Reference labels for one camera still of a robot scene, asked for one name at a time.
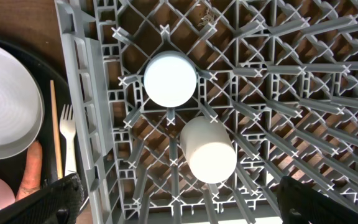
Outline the wooden chopstick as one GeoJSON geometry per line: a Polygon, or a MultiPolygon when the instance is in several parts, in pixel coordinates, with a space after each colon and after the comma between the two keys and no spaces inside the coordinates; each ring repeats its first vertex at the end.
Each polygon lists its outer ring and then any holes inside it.
{"type": "Polygon", "coordinates": [[[53,80],[50,81],[50,99],[51,99],[51,107],[52,107],[53,140],[55,146],[57,177],[58,179],[61,179],[63,177],[63,165],[62,165],[60,134],[59,134],[58,118],[57,118],[57,102],[56,102],[56,95],[55,95],[55,85],[53,80]]]}

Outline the white plastic fork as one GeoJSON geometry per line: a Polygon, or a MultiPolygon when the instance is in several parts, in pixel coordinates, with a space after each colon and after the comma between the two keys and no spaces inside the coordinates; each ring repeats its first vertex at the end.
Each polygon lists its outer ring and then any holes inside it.
{"type": "Polygon", "coordinates": [[[66,140],[65,176],[77,173],[74,138],[76,135],[75,117],[72,105],[64,105],[60,116],[59,130],[66,140]]]}

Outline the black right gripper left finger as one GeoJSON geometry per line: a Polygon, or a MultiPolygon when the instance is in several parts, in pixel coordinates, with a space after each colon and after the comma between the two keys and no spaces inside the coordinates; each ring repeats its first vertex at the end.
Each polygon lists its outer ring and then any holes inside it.
{"type": "Polygon", "coordinates": [[[0,224],[75,224],[84,190],[78,174],[70,174],[0,210],[0,224]]]}

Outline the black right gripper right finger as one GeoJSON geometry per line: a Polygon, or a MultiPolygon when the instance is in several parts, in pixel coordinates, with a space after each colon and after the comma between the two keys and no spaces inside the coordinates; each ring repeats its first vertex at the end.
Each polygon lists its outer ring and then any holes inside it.
{"type": "Polygon", "coordinates": [[[283,224],[358,224],[358,213],[289,176],[278,185],[277,203],[283,224]]]}

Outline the light blue plastic cup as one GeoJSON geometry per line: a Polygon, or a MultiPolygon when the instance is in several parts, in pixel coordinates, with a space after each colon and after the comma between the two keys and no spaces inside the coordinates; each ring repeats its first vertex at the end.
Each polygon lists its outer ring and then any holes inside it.
{"type": "Polygon", "coordinates": [[[197,84],[196,70],[184,54],[165,51],[147,64],[144,88],[156,104],[174,108],[186,103],[194,94],[197,84]]]}

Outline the grey round plate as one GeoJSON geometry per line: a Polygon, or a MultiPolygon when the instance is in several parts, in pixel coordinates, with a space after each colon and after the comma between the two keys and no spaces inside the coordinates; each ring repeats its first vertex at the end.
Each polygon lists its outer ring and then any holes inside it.
{"type": "Polygon", "coordinates": [[[34,142],[44,120],[44,99],[31,72],[0,48],[0,159],[34,142]]]}

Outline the white paper cup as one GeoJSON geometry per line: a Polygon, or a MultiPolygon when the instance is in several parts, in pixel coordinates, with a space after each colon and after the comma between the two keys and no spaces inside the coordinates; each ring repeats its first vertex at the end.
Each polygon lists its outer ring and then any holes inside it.
{"type": "Polygon", "coordinates": [[[180,147],[191,173],[207,184],[227,180],[235,171],[237,156],[222,122],[199,116],[180,133],[180,147]]]}

